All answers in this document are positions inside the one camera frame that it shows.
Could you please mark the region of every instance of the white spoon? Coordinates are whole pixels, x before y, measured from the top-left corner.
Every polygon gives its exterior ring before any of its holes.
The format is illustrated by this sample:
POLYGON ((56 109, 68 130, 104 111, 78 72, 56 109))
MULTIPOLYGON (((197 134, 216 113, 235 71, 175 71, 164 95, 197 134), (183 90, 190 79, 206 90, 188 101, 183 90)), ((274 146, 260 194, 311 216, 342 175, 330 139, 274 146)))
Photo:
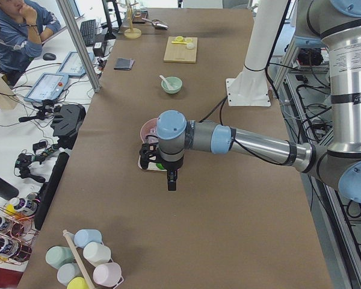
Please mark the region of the white spoon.
POLYGON ((174 87, 171 86, 171 84, 167 81, 167 79, 163 75, 160 75, 159 77, 162 78, 164 83, 166 83, 167 89, 174 90, 174 87))

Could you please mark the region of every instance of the wooden handle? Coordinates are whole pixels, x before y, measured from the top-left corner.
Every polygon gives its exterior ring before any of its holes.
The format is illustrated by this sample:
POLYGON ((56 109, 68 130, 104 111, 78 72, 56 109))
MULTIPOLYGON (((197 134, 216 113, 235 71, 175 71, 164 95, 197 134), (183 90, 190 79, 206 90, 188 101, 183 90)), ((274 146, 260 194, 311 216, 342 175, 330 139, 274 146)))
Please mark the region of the wooden handle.
POLYGON ((86 281, 86 283, 87 283, 88 288, 89 288, 89 289, 95 289, 95 286, 94 286, 94 284, 92 283, 92 280, 91 280, 91 278, 90 278, 90 275, 88 275, 88 272, 87 272, 87 270, 86 270, 85 267, 84 267, 84 264, 83 264, 83 262, 82 262, 82 259, 80 258, 80 255, 79 255, 78 251, 76 250, 75 245, 73 244, 73 241, 72 241, 72 239, 71 239, 71 237, 70 237, 70 235, 69 235, 69 231, 63 230, 63 236, 64 236, 64 238, 66 238, 66 240, 67 240, 68 246, 70 247, 70 249, 71 249, 71 251, 72 251, 72 254, 73 254, 73 256, 75 257, 75 260, 76 260, 76 262, 77 262, 78 265, 79 265, 79 269, 80 269, 80 271, 81 271, 82 274, 83 274, 83 277, 84 277, 84 279, 85 279, 85 281, 86 281))

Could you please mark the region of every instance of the white cup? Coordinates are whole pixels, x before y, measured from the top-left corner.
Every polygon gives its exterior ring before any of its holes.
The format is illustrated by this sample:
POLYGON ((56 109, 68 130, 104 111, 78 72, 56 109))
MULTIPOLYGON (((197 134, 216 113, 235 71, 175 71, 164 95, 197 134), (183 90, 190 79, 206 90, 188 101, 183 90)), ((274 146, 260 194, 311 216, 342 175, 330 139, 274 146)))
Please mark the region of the white cup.
POLYGON ((123 281, 122 268, 117 263, 97 266, 93 273, 94 282, 106 287, 118 287, 123 281))
POLYGON ((79 265, 77 263, 67 263, 61 266, 58 270, 58 281, 64 286, 68 286, 68 283, 75 277, 82 276, 79 265))
POLYGON ((89 242, 83 249, 83 257, 96 267, 110 261, 111 250, 97 242, 89 242))

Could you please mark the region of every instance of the hand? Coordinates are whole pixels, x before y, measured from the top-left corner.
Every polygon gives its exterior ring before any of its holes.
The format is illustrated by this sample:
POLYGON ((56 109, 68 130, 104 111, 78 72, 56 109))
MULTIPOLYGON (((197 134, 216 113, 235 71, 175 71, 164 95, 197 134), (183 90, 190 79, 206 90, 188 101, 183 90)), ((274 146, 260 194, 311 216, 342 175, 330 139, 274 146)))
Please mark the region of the hand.
POLYGON ((19 10, 20 15, 25 19, 27 24, 35 25, 37 19, 37 12, 31 6, 23 4, 23 7, 19 10))

